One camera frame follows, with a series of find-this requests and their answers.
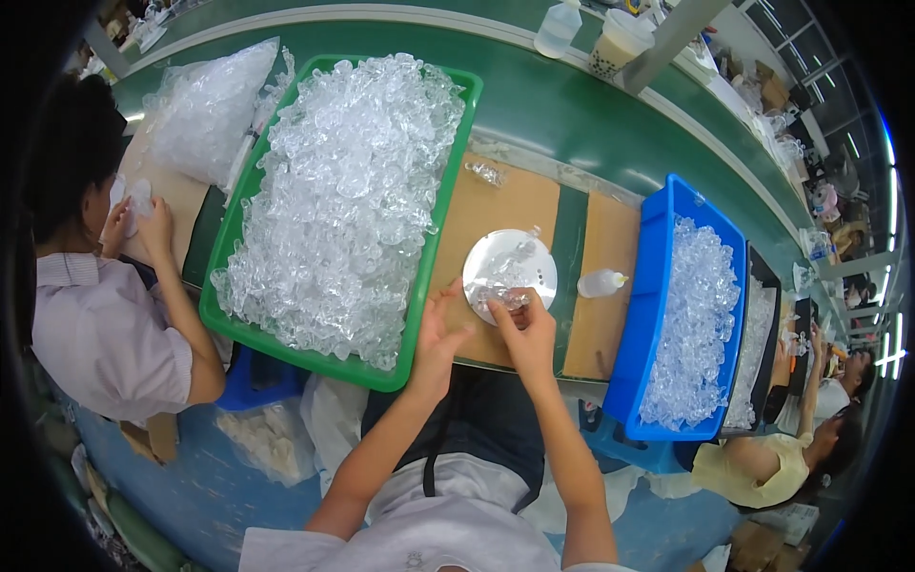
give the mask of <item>hand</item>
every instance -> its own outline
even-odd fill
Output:
[[[447,395],[455,353],[474,332],[472,324],[465,324],[463,328],[450,333],[445,327],[448,305],[455,298],[463,296],[463,285],[458,277],[447,289],[439,290],[425,300],[423,321],[419,326],[416,354],[413,357],[413,369],[404,394],[418,397],[433,405]]]
[[[544,302],[533,288],[514,288],[512,292],[526,294],[531,299],[530,304],[514,315],[497,300],[487,302],[508,346],[511,363],[528,394],[544,387],[556,387],[553,376],[556,320],[546,311]]]
[[[124,231],[130,223],[130,213],[127,210],[129,202],[129,198],[122,200],[108,213],[102,229],[102,256],[105,258],[117,258],[121,253]]]
[[[810,324],[810,342],[813,345],[813,357],[822,358],[826,355],[826,342],[823,339],[823,334],[820,332],[820,327],[816,325],[816,322],[811,322]]]
[[[150,217],[137,215],[136,231],[140,235],[153,266],[171,261],[171,208],[162,197],[153,197],[153,214]]]
[[[772,365],[772,369],[784,367],[787,363],[788,350],[785,348],[784,340],[779,340],[778,345],[775,346],[775,363]]]

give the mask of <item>blue stool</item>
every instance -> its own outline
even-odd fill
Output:
[[[673,457],[673,441],[630,441],[623,424],[604,412],[594,433],[582,431],[591,449],[659,475],[686,472]]]
[[[226,373],[226,389],[216,405],[245,411],[302,394],[311,372],[280,362],[239,344],[238,358]]]

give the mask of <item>green plastic tray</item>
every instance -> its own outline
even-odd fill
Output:
[[[298,73],[283,99],[277,104],[276,109],[280,110],[296,100],[296,97],[298,97],[298,83],[310,75],[312,70],[331,71],[334,64],[342,59],[348,59],[355,66],[360,60],[366,60],[367,58],[368,56],[334,54],[315,56]],[[483,80],[473,73],[444,67],[441,70],[451,76],[455,84],[467,88],[460,94],[460,98],[467,104],[467,109],[464,111],[464,116],[457,127],[455,142],[451,147],[451,155],[448,157],[445,173],[442,176],[441,188],[438,190],[436,206],[432,210],[432,220],[439,229],[445,226],[445,217],[448,212],[448,205],[451,202],[451,191],[454,190],[455,179],[458,178],[461,158],[464,155],[464,149],[467,147],[467,141],[470,137],[473,116],[477,111],[477,101],[479,100],[480,92],[483,90]],[[216,290],[210,282],[210,274],[214,268],[226,267],[229,255],[234,252],[232,243],[235,239],[242,238],[242,208],[239,206],[239,201],[253,197],[261,190],[261,179],[264,177],[264,171],[256,168],[254,164],[270,148],[266,134],[270,126],[276,123],[276,120],[276,113],[274,113],[274,116],[270,118],[264,128],[264,135],[254,144],[248,163],[244,166],[244,170],[239,176],[238,185],[232,193],[229,208],[226,210],[219,234],[216,235],[216,243],[213,245],[210,263],[207,265],[203,292],[200,295],[200,318],[208,328],[219,332],[223,336],[238,341],[254,350],[271,355],[283,362],[377,391],[396,391],[404,387],[413,367],[413,354],[416,349],[416,338],[419,334],[419,322],[423,316],[424,300],[429,290],[432,267],[436,262],[436,252],[441,232],[425,237],[423,255],[419,261],[419,271],[416,274],[413,291],[410,296],[410,306],[407,308],[404,339],[401,343],[400,354],[397,357],[397,365],[389,372],[371,367],[368,363],[363,362],[358,355],[350,355],[347,360],[341,361],[333,354],[325,356],[317,351],[294,350],[283,345],[273,335],[261,331],[254,324],[245,324],[236,317],[229,318],[220,309],[216,298]]]

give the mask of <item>yellow shirt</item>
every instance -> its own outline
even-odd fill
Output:
[[[790,499],[810,473],[802,451],[813,442],[813,434],[804,433],[800,438],[782,434],[753,438],[779,456],[779,472],[772,475],[766,484],[759,486],[756,479],[745,474],[725,457],[723,446],[727,440],[722,439],[720,445],[705,443],[699,447],[693,461],[693,485],[717,492],[734,504],[753,509]]]

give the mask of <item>dark hair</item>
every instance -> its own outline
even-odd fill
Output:
[[[858,450],[861,449],[861,443],[864,441],[864,429],[861,427],[861,409],[856,404],[846,405],[836,415],[841,416],[844,421],[836,432],[839,438],[835,441],[833,450],[830,451],[828,457],[816,464],[816,467],[807,475],[807,480],[803,482],[801,488],[790,499],[760,509],[735,504],[734,506],[737,507],[737,510],[741,514],[752,514],[774,511],[790,506],[795,502],[806,504],[815,499],[828,486],[824,482],[825,480],[827,482],[828,480],[834,480],[845,472],[855,460]]]
[[[861,296],[861,299],[865,302],[869,302],[874,299],[874,296],[877,295],[877,285],[873,282],[868,282],[867,287],[861,291],[861,294],[864,295],[867,293],[867,297]]]
[[[874,386],[874,379],[877,377],[877,366],[874,365],[874,351],[864,350],[864,353],[870,356],[870,363],[861,370],[861,384],[855,388],[855,393],[852,395],[852,397],[858,398],[859,403],[863,402],[864,396],[870,391],[870,388]]]
[[[82,198],[121,161],[126,125],[101,76],[62,75],[51,90],[28,158],[23,201],[32,211],[35,242],[79,220]]]

